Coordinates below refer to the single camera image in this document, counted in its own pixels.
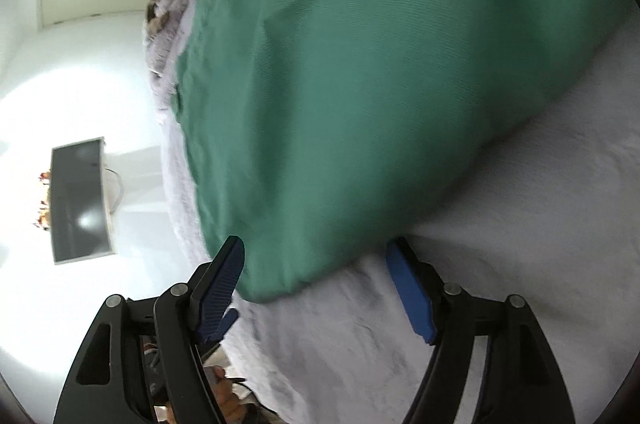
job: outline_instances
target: hand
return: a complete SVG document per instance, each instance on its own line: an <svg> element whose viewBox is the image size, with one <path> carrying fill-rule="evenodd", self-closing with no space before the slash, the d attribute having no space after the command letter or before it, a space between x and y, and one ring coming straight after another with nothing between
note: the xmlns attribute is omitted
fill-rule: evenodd
<svg viewBox="0 0 640 424"><path fill-rule="evenodd" d="M222 415L228 424L242 422L246 416L246 408L240 404L240 399L232 391L232 383L226 378L224 368L216 366L214 368L218 383L211 387L213 395L216 397ZM174 412L170 404L166 405L166 417L169 424L176 424Z"/></svg>

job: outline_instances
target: silver screw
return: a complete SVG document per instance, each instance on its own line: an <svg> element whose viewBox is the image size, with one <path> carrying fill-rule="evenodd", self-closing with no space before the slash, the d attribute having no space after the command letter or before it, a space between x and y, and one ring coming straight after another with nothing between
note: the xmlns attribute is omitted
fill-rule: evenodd
<svg viewBox="0 0 640 424"><path fill-rule="evenodd" d="M117 307L120 304L121 301L122 301L122 298L120 296L118 296L117 294L114 294L113 296L109 296L107 298L106 305L110 309L112 309L114 307Z"/></svg>
<svg viewBox="0 0 640 424"><path fill-rule="evenodd" d="M517 294L509 296L509 303L511 303L512 307L515 307L517 309L521 309L524 307L524 305L527 304L527 302L524 301L524 298L522 296L518 296Z"/></svg>
<svg viewBox="0 0 640 424"><path fill-rule="evenodd" d="M180 296L187 293L189 290L189 286L186 283L177 283L173 287L171 287L171 294L179 298Z"/></svg>
<svg viewBox="0 0 640 424"><path fill-rule="evenodd" d="M457 283L445 283L444 292L446 292L450 296L457 296L462 292L462 289L460 288L460 285L458 285Z"/></svg>

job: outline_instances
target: white wall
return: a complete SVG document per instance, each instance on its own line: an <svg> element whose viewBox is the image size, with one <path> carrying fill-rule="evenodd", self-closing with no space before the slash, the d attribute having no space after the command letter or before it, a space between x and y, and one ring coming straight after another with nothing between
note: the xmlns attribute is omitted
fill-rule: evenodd
<svg viewBox="0 0 640 424"><path fill-rule="evenodd" d="M39 423L104 299L158 295L192 269L162 192L159 130L142 55L142 15L62 24L30 38L0 81L0 369ZM123 176L116 256L53 265L31 225L50 150L96 136Z"/></svg>
<svg viewBox="0 0 640 424"><path fill-rule="evenodd" d="M0 0L0 80L18 47L37 27L36 0Z"/></svg>

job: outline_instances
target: gray blanket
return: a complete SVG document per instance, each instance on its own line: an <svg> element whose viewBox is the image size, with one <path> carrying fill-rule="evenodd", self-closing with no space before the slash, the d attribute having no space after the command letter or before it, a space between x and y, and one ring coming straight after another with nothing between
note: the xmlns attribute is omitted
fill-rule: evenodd
<svg viewBox="0 0 640 424"><path fill-rule="evenodd" d="M168 105L194 0L162 0L148 39L172 223L194 266L206 255L179 125ZM412 244L471 293L528 299L558 357L579 423L592 422L640 342L640 14L575 89L508 140L423 224ZM260 400L290 424L393 424L431 350L407 321L379 252L268 305L236 298L224 346ZM459 422L482 371L479 340Z"/></svg>

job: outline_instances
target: television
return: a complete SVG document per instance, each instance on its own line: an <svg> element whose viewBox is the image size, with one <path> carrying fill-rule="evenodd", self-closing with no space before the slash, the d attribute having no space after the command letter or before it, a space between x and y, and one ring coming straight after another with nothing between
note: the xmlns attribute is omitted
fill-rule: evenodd
<svg viewBox="0 0 640 424"><path fill-rule="evenodd" d="M55 263L113 254L105 171L103 138L52 150L49 227Z"/></svg>

